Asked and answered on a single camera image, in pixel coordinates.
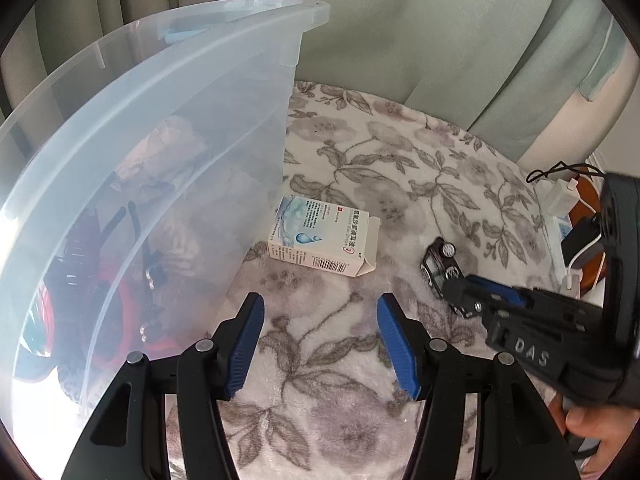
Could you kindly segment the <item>person's right hand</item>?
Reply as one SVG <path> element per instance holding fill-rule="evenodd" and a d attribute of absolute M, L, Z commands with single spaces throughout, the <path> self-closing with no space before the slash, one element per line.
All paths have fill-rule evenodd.
<path fill-rule="evenodd" d="M 616 405 L 574 406 L 565 411 L 560 394 L 554 396 L 548 409 L 562 434 L 568 430 L 574 436 L 600 441 L 597 452 L 582 464 L 583 479 L 597 479 L 605 472 L 639 420 L 638 410 Z"/>

